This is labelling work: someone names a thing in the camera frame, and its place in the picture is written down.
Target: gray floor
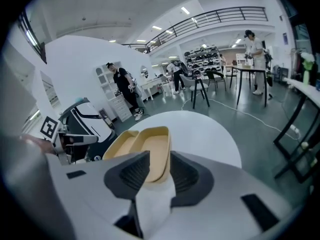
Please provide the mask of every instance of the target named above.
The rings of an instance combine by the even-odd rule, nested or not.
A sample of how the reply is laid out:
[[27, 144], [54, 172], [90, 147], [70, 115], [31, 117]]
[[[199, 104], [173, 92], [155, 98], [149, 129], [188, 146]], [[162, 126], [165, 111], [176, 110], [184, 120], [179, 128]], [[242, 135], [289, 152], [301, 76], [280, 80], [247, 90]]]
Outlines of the gray floor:
[[[233, 81], [232, 87], [229, 88], [229, 79], [227, 80], [227, 91], [224, 89], [223, 82], [219, 83], [217, 93], [214, 89], [215, 87], [212, 84], [207, 92], [209, 99], [217, 100], [232, 108], [236, 107], [238, 89], [236, 90], [235, 81]], [[273, 87], [269, 89], [274, 98], [268, 101], [265, 108], [264, 96], [255, 96], [252, 91], [249, 89], [249, 80], [244, 78], [238, 110], [249, 113], [261, 119], [267, 125], [282, 130], [288, 122], [288, 117], [291, 117], [298, 104], [299, 95], [291, 89], [274, 83]], [[163, 94], [157, 94], [154, 96], [154, 100], [145, 102], [145, 114], [152, 116], [162, 112], [181, 110], [183, 103], [190, 97], [191, 92], [189, 90], [167, 97]], [[280, 193], [293, 207], [303, 203], [309, 195], [309, 186], [312, 184], [312, 178], [300, 184], [293, 173], [288, 171], [281, 178], [274, 179], [274, 175], [286, 164], [282, 154], [273, 144], [273, 140], [279, 132], [265, 126], [251, 116], [234, 111], [212, 100], [209, 103], [210, 107], [207, 106], [201, 95], [198, 95], [195, 109], [192, 108], [192, 103], [189, 100], [183, 106], [183, 110], [201, 113], [224, 126], [236, 142], [241, 156], [242, 168], [245, 171]], [[302, 135], [308, 130], [316, 113], [316, 108], [307, 101], [294, 122], [294, 125]], [[129, 129], [134, 124], [136, 122], [133, 117], [123, 123], [120, 120], [114, 123], [118, 134]], [[297, 137], [291, 130], [288, 131], [288, 134], [294, 138]], [[298, 144], [297, 141], [287, 136], [283, 137], [281, 143], [287, 150], [293, 150]], [[299, 167], [303, 172], [309, 168], [309, 165], [305, 160], [302, 160]]]

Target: white pants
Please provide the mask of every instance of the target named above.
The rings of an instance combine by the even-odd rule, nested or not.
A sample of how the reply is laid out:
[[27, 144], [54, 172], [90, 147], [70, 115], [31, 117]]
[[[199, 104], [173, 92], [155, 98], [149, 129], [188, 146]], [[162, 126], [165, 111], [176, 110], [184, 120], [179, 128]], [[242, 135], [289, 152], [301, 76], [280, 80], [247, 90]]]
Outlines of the white pants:
[[[254, 59], [254, 67], [257, 68], [257, 69], [266, 69], [266, 61], [263, 59]], [[256, 84], [258, 85], [258, 88], [257, 90], [259, 92], [264, 92], [264, 83], [265, 83], [265, 78], [264, 78], [264, 74], [265, 73], [259, 73], [259, 72], [256, 72], [255, 73], [255, 82]]]

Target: man in black shirt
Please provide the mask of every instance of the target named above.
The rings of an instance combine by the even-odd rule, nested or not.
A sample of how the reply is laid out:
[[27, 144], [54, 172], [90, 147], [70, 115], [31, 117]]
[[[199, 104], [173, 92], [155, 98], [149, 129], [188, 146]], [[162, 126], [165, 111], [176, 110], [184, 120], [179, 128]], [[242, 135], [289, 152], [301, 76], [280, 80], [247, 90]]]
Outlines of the man in black shirt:
[[119, 91], [122, 92], [123, 97], [133, 106], [136, 112], [134, 115], [135, 120], [140, 120], [143, 111], [139, 109], [131, 77], [124, 68], [117, 68], [113, 63], [107, 63], [106, 66], [113, 73], [113, 80], [118, 86]]

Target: white cable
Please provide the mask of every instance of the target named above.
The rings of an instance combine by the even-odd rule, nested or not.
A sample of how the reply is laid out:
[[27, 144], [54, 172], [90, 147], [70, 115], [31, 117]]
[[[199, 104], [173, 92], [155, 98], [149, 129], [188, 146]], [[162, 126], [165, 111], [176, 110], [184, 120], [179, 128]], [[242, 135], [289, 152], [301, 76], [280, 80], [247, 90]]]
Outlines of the white cable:
[[[187, 99], [187, 100], [182, 104], [181, 110], [183, 110], [184, 105], [185, 105], [189, 100], [191, 100], [191, 99]], [[232, 109], [232, 110], [234, 110], [234, 111], [237, 111], [237, 112], [240, 112], [240, 113], [242, 113], [242, 114], [248, 115], [248, 116], [250, 116], [250, 117], [252, 117], [252, 118], [254, 118], [254, 119], [257, 119], [258, 121], [260, 121], [261, 123], [263, 123], [266, 127], [269, 127], [269, 128], [271, 128], [271, 129], [275, 129], [275, 130], [277, 130], [278, 132], [281, 133], [281, 130], [279, 130], [278, 128], [266, 124], [264, 121], [262, 121], [261, 119], [255, 117], [255, 116], [252, 115], [252, 114], [242, 112], [242, 111], [240, 111], [240, 110], [238, 110], [238, 109], [236, 109], [236, 108], [233, 108], [233, 107], [230, 107], [230, 106], [228, 106], [228, 105], [225, 105], [225, 104], [223, 104], [223, 103], [221, 103], [221, 102], [219, 102], [219, 101], [217, 101], [217, 100], [215, 100], [215, 99], [212, 99], [212, 98], [208, 98], [208, 100], [209, 100], [209, 101], [214, 101], [214, 102], [219, 103], [219, 104], [221, 104], [221, 105], [223, 105], [223, 106], [225, 106], [225, 107], [227, 107], [227, 108], [229, 108], [229, 109]], [[300, 135], [299, 132], [297, 133], [298, 138], [294, 138], [294, 137], [290, 136], [288, 133], [286, 133], [285, 135], [287, 135], [288, 137], [290, 137], [290, 138], [293, 139], [294, 141], [299, 140], [300, 137], [301, 137], [301, 135]]]

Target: black table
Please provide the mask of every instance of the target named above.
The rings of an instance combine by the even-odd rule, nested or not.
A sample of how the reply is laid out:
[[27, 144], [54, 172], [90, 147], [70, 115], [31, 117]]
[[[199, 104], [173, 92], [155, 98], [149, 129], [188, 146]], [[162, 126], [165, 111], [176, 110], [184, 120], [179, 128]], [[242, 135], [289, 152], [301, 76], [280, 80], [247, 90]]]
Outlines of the black table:
[[196, 97], [197, 97], [197, 84], [200, 83], [201, 84], [201, 88], [202, 90], [200, 90], [201, 94], [202, 94], [202, 98], [206, 99], [206, 103], [208, 105], [208, 107], [210, 107], [209, 104], [209, 100], [208, 100], [208, 96], [207, 96], [207, 92], [206, 89], [204, 87], [204, 83], [202, 82], [201, 78], [196, 78], [195, 82], [194, 82], [194, 94], [193, 94], [193, 109], [195, 109], [195, 104], [196, 104]]
[[[297, 80], [293, 79], [287, 79], [284, 78], [284, 80], [290, 84], [293, 85], [296, 89], [298, 89], [301, 92], [301, 98], [300, 101], [293, 112], [290, 120], [286, 124], [286, 126], [283, 128], [282, 132], [276, 137], [276, 139], [273, 141], [273, 143], [276, 145], [276, 147], [281, 151], [284, 158], [287, 160], [287, 165], [284, 166], [276, 175], [275, 179], [282, 176], [285, 172], [291, 170], [293, 174], [295, 175], [296, 179], [299, 181], [299, 183], [303, 183], [307, 178], [309, 178], [318, 168], [319, 168], [319, 162], [317, 162], [314, 166], [312, 166], [307, 173], [304, 175], [301, 174], [301, 172], [298, 170], [296, 164], [298, 161], [300, 161], [308, 152], [309, 149], [313, 149], [314, 145], [310, 145], [308, 148], [306, 148], [301, 154], [298, 156], [293, 157], [293, 155], [296, 153], [299, 147], [301, 147], [301, 144], [306, 140], [307, 136], [310, 134], [312, 128], [317, 122], [318, 116], [320, 114], [320, 92], [316, 90], [314, 86], [311, 85], [305, 85], [302, 82], [299, 82]], [[287, 130], [289, 130], [290, 126], [294, 123], [296, 120], [300, 110], [302, 109], [303, 104], [305, 103], [306, 99], [309, 99], [312, 104], [318, 108], [318, 111], [315, 115], [315, 118], [308, 129], [307, 133], [304, 135], [302, 140], [299, 142], [299, 144], [296, 146], [294, 151], [292, 153], [289, 153], [284, 146], [280, 143], [280, 139], [286, 134]]]
[[[264, 77], [264, 107], [266, 107], [267, 106], [267, 77], [266, 77], [266, 70], [265, 69], [261, 69], [261, 68], [255, 68], [255, 67], [253, 67], [253, 68], [245, 68], [243, 66], [232, 66], [230, 88], [231, 88], [231, 84], [232, 84], [232, 78], [234, 76], [234, 69], [240, 71], [240, 85], [239, 85], [239, 93], [238, 93], [238, 100], [236, 102], [236, 106], [238, 106], [239, 99], [240, 99], [241, 86], [242, 86], [242, 73], [243, 72], [249, 72], [249, 73], [259, 72], [259, 73], [264, 73], [263, 74], [263, 77]], [[249, 74], [249, 84], [250, 84], [250, 87], [251, 87], [250, 74]]]

